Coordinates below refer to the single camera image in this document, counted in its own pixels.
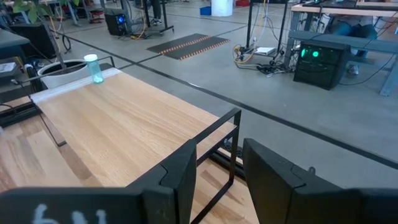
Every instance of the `concrete floor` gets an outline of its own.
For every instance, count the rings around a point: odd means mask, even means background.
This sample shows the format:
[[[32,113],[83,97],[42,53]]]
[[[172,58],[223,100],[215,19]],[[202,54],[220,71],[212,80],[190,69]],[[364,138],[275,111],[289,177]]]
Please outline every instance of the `concrete floor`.
[[[82,20],[83,26],[75,27],[70,25],[71,21],[65,21],[65,32],[72,39],[73,49],[65,58],[83,58],[90,53],[100,57],[112,55],[116,67],[122,71],[217,116],[234,108],[238,101],[398,161],[398,93],[395,90],[390,97],[378,95],[385,73],[362,85],[337,86],[326,91],[295,83],[292,74],[267,78],[258,71],[240,70],[235,67],[231,52],[234,45],[244,45],[246,41],[248,7],[234,9],[229,17],[200,16],[199,8],[207,4],[203,1],[168,3],[167,18],[169,24],[175,26],[175,33],[167,31],[162,37],[154,35],[147,40],[110,36],[105,23],[88,24]],[[269,15],[277,35],[282,13],[282,5],[270,5]],[[216,35],[231,42],[183,61],[156,57],[157,54],[146,50],[193,33]],[[389,30],[382,38],[396,39],[396,36]],[[273,47],[276,44],[267,27],[259,45]],[[369,57],[385,62],[390,55],[369,54]],[[255,57],[252,61],[266,63],[267,60]],[[362,69],[355,80],[345,78],[343,81],[359,82],[377,69]],[[183,82],[206,90],[197,90]],[[221,97],[207,94],[207,90]],[[314,166],[317,175],[341,187],[398,187],[398,171],[259,113],[243,109],[240,138],[240,144],[243,138],[254,138],[304,169]]]

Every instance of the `potted plant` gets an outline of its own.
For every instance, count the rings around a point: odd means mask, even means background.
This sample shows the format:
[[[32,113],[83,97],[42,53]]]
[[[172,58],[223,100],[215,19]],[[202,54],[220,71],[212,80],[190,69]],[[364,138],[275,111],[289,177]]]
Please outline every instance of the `potted plant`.
[[[59,0],[60,5],[67,5],[69,0]],[[73,0],[73,3],[77,6],[80,0]],[[55,49],[55,53],[57,56],[57,61],[55,63],[51,63],[43,68],[41,68],[37,73],[38,75],[50,75],[43,77],[42,81],[46,84],[48,88],[54,88],[59,85],[63,85],[68,82],[72,82],[74,80],[78,80],[80,78],[88,76],[86,62],[83,59],[73,59],[73,60],[64,60],[59,51],[58,45],[55,42],[54,31],[50,30],[49,23],[46,21],[45,16],[52,17],[53,13],[51,8],[47,5],[45,1],[41,0],[32,0],[32,1],[24,1],[24,0],[15,0],[14,5],[12,6],[13,12],[25,12],[27,13],[27,17],[30,22],[34,24],[37,21],[40,21],[47,34],[50,37],[51,43]]]

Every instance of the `person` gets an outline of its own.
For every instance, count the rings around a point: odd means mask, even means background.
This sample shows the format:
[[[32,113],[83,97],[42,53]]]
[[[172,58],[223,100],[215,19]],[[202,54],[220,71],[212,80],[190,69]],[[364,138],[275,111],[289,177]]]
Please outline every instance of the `person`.
[[[326,33],[345,35],[350,37],[361,37],[366,39],[377,39],[377,32],[373,25],[373,16],[346,16],[346,15],[331,15],[333,22]],[[366,57],[368,54],[365,50],[358,50],[357,57]],[[359,74],[359,67],[357,65],[350,65],[347,70],[348,73],[357,76]]]
[[[160,8],[160,0],[150,0],[150,3],[154,9],[154,18],[151,23],[155,26],[162,25],[162,9]]]

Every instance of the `blue box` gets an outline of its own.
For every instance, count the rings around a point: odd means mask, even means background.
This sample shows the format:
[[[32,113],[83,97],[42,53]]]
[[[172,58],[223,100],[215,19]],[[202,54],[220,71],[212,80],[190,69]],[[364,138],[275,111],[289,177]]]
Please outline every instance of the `blue box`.
[[[211,16],[211,6],[201,7],[200,15],[201,16]]]

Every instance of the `water bottle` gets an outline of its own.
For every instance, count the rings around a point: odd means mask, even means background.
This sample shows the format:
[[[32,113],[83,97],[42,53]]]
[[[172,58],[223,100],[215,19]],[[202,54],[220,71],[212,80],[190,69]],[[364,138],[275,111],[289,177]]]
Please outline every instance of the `water bottle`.
[[[98,57],[96,54],[89,54],[84,57],[87,62],[88,70],[91,73],[91,77],[93,77],[94,83],[101,83],[104,81],[104,77],[102,76],[102,72],[100,69],[100,65],[98,63]]]

